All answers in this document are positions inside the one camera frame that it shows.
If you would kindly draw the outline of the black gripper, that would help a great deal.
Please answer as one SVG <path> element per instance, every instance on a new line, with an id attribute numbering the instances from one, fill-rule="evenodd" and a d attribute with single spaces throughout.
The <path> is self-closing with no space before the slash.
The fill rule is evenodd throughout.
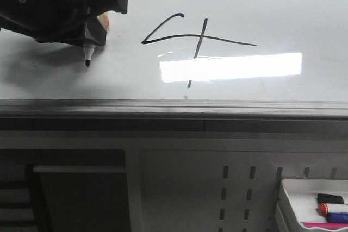
<path id="1" fill-rule="evenodd" d="M 1 0 L 1 28 L 38 43 L 105 46 L 106 29 L 97 16 L 107 11 L 126 14 L 127 10 L 128 0 Z M 89 20 L 62 31 L 74 18 Z"/>

